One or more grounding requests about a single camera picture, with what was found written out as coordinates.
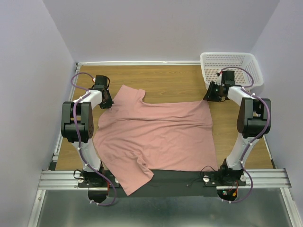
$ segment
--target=white laundry basket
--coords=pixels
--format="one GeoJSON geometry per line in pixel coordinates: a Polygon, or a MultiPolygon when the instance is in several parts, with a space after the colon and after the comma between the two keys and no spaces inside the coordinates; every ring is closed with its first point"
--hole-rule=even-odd
{"type": "MultiPolygon", "coordinates": [[[[248,71],[254,78],[254,85],[252,89],[263,84],[263,77],[254,55],[251,53],[237,53],[237,52],[205,52],[201,56],[201,68],[206,89],[209,87],[211,81],[217,80],[219,70],[229,67],[237,66],[248,71]]],[[[240,69],[230,69],[235,71],[235,81],[237,85],[248,86],[251,84],[249,76],[240,69]]]]}

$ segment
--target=wooden table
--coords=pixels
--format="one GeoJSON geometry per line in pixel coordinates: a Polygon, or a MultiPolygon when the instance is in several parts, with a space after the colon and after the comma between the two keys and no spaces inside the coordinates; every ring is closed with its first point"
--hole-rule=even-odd
{"type": "MultiPolygon", "coordinates": [[[[81,72],[93,76],[105,75],[110,78],[109,91],[115,97],[124,84],[146,91],[146,103],[176,103],[201,100],[205,93],[201,67],[190,66],[82,66],[81,72]]],[[[93,82],[87,75],[78,77],[77,85],[91,87],[93,82]]],[[[73,100],[84,94],[84,90],[75,89],[73,100]]],[[[213,118],[213,136],[218,167],[230,154],[237,139],[236,122],[239,107],[233,101],[209,103],[213,118]]],[[[98,120],[105,110],[96,107],[93,110],[94,131],[98,120]]],[[[264,140],[261,139],[252,150],[247,162],[248,169],[272,168],[264,140]]],[[[82,169],[82,163],[76,149],[63,139],[56,170],[82,169]]]]}

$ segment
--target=pink cloth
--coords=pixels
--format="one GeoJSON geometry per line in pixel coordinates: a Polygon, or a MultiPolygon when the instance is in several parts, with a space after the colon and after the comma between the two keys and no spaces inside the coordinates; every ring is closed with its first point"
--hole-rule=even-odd
{"type": "Polygon", "coordinates": [[[122,85],[112,108],[101,115],[93,139],[125,193],[149,182],[150,169],[217,170],[208,103],[148,104],[144,95],[144,90],[122,85]]]}

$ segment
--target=dark gray panel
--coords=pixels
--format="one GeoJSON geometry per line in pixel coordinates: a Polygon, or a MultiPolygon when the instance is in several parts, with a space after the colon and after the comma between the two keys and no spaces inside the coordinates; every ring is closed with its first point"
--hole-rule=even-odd
{"type": "MultiPolygon", "coordinates": [[[[241,189],[240,196],[248,190],[241,189]]],[[[239,204],[216,197],[119,198],[89,204],[85,191],[48,191],[40,227],[290,227],[280,189],[254,189],[239,204]]]]}

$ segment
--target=gray wall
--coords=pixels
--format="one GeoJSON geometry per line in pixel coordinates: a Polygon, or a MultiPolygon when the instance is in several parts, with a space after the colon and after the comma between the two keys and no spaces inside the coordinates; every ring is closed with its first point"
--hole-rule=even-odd
{"type": "Polygon", "coordinates": [[[44,0],[83,61],[198,61],[249,52],[279,0],[44,0]]]}
{"type": "Polygon", "coordinates": [[[27,226],[74,61],[41,0],[0,3],[0,226],[27,226]]]}
{"type": "Polygon", "coordinates": [[[272,101],[270,151],[276,165],[287,169],[303,217],[302,10],[301,0],[281,0],[252,53],[264,77],[261,95],[272,101]]]}

